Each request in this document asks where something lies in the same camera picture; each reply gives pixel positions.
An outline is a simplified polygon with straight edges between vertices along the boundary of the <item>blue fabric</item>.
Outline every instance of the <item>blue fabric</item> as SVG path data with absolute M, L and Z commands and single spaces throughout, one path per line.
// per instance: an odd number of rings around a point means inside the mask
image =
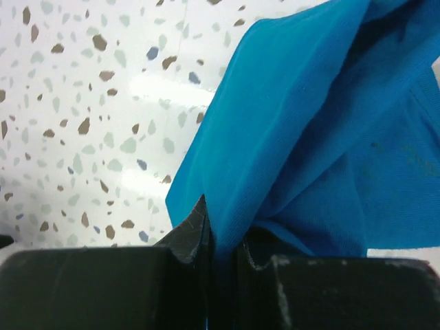
M 216 257 L 251 226 L 310 255 L 440 245 L 440 1 L 335 0 L 255 23 L 166 198 Z

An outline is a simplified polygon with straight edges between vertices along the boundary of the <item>blue garment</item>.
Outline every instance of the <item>blue garment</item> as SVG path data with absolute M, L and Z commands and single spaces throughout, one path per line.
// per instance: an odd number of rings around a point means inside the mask
M 166 203 L 206 196 L 218 259 L 251 226 L 310 255 L 440 245 L 439 0 L 335 0 L 243 37 Z

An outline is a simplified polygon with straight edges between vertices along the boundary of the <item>black plastic part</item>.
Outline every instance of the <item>black plastic part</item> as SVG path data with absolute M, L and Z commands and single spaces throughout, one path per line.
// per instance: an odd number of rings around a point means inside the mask
M 0 235 L 0 249 L 6 248 L 12 243 L 14 243 L 14 239 L 11 236 Z
M 222 295 L 212 245 L 202 196 L 153 247 L 19 252 L 0 265 L 0 329 L 440 329 L 423 261 L 310 258 L 251 230 Z
M 440 329 L 440 280 L 426 262 L 310 258 L 250 233 L 237 249 L 240 329 Z
M 153 247 L 11 256 L 0 266 L 0 329 L 205 330 L 202 213 L 194 210 Z

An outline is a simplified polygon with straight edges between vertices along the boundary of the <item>speckled white surface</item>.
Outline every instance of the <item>speckled white surface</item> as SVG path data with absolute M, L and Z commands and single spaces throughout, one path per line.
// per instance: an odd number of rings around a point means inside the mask
M 0 0 L 0 232 L 36 248 L 156 242 L 245 31 L 321 2 Z

